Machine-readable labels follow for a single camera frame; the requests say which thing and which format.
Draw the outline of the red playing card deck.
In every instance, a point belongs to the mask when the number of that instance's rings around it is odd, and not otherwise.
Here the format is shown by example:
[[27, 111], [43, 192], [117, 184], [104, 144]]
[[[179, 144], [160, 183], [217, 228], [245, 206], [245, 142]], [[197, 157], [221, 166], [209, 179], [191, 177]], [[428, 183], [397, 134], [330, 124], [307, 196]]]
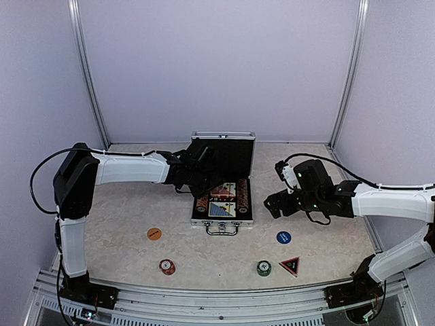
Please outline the red playing card deck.
[[237, 196], [237, 185], [231, 182], [223, 183], [211, 190], [210, 196], [218, 200], [232, 200]]

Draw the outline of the blue playing card deck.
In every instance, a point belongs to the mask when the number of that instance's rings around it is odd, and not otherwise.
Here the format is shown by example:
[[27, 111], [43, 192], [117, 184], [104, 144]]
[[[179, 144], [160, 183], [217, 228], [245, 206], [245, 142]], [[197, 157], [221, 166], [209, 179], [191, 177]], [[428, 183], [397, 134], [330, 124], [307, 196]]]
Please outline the blue playing card deck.
[[234, 202], [210, 202], [210, 217], [236, 217], [236, 204]]

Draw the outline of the aluminium poker case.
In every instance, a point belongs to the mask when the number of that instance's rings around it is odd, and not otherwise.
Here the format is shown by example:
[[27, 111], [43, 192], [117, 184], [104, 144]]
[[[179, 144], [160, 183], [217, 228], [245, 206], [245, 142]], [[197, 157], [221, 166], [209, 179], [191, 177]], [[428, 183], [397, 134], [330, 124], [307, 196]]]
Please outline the aluminium poker case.
[[239, 228], [254, 223], [251, 199], [251, 170], [254, 132], [192, 133], [192, 142], [216, 150], [221, 177], [219, 185], [194, 201], [193, 226], [203, 226], [209, 236], [235, 236]]

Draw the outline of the black triangular button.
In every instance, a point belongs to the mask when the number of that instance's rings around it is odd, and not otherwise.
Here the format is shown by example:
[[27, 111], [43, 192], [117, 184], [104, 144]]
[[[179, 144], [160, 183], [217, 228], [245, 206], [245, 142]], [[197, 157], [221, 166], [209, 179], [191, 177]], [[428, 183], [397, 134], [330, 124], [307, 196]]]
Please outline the black triangular button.
[[298, 277], [300, 258], [295, 257], [289, 260], [279, 262], [279, 265], [289, 272], [293, 277]]

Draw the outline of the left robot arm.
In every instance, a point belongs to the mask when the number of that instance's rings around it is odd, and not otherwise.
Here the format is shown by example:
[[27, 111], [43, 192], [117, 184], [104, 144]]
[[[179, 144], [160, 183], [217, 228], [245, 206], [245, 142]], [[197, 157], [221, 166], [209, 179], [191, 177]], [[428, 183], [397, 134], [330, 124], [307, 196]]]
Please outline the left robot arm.
[[207, 145], [190, 144], [187, 149], [121, 153], [91, 149], [85, 143], [62, 149], [65, 159], [53, 178], [56, 241], [62, 255], [63, 271], [70, 278], [67, 288], [81, 302], [90, 301], [95, 288], [87, 275], [85, 224], [94, 189], [109, 183], [145, 182], [187, 186], [195, 198], [216, 187], [222, 180], [216, 152]]

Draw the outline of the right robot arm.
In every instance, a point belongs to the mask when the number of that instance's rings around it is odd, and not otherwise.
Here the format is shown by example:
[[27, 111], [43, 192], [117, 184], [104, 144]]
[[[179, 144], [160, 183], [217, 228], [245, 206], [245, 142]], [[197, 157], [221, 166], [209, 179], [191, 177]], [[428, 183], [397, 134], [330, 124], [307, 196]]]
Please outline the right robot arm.
[[330, 187], [285, 189], [270, 195], [264, 206], [276, 219], [298, 211], [331, 217], [400, 217], [425, 225], [410, 238], [391, 249], [367, 257], [348, 286], [348, 296], [361, 302], [375, 284], [391, 275], [413, 268], [434, 257], [434, 189], [383, 189], [357, 181], [343, 181]]

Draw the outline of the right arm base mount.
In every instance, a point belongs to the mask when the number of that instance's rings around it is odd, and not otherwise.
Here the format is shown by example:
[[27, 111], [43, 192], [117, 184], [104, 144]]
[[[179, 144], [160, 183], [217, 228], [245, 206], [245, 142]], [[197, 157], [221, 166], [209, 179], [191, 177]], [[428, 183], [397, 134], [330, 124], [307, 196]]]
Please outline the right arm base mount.
[[368, 274], [369, 265], [375, 254], [366, 257], [355, 272], [352, 281], [342, 285], [326, 287], [324, 290], [329, 308], [338, 308], [380, 297], [384, 294], [381, 283]]

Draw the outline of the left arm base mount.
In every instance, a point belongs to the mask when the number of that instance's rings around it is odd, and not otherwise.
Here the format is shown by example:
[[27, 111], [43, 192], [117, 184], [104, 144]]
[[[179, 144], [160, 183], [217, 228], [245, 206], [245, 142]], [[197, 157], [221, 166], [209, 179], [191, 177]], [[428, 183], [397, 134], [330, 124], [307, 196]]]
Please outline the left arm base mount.
[[90, 282], [88, 272], [74, 278], [65, 276], [60, 288], [62, 298], [109, 310], [115, 308], [118, 292], [115, 287]]

